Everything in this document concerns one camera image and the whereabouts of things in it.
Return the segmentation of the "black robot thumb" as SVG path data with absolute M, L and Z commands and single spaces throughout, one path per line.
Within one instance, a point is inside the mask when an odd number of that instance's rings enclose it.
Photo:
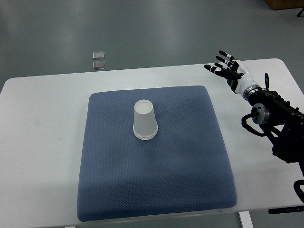
M 230 69 L 220 68 L 217 66 L 211 66 L 208 64 L 205 64 L 204 68 L 207 69 L 208 71 L 212 72 L 213 74 L 223 77 L 225 79 L 237 79 L 238 78 L 237 72 L 234 72 Z

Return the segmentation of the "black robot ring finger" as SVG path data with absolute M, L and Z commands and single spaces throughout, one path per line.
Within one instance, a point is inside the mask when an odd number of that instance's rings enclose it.
M 229 53 L 226 53 L 225 51 L 220 50 L 218 53 L 229 62 L 235 62 L 237 60 L 234 56 Z

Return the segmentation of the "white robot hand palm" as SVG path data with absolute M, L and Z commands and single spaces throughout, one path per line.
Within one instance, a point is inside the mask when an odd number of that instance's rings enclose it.
M 227 80 L 228 85 L 235 94 L 245 94 L 250 87 L 258 86 L 258 84 L 253 80 L 252 73 L 242 61 L 235 60 L 233 62 L 232 70 L 237 73 L 243 73 L 243 76 L 240 79 Z

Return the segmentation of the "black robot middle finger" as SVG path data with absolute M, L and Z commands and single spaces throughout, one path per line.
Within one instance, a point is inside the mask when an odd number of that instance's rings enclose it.
M 231 55 L 228 55 L 227 57 L 216 56 L 216 59 L 224 63 L 224 65 L 226 65 L 227 67 L 238 67 L 237 59 L 235 59 Z

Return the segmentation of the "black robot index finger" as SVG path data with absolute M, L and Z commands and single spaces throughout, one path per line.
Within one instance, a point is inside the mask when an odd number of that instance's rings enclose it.
M 227 63 L 227 64 L 221 64 L 221 63 L 214 63 L 214 66 L 222 68 L 222 69 L 228 69 L 231 71 L 237 71 L 238 68 L 236 65 L 233 65 L 232 63 Z

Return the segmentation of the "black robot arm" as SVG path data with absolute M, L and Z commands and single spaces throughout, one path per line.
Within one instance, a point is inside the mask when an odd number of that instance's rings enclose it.
M 237 205 L 304 204 L 304 96 L 280 59 L 240 61 L 220 51 L 204 66 L 232 161 Z

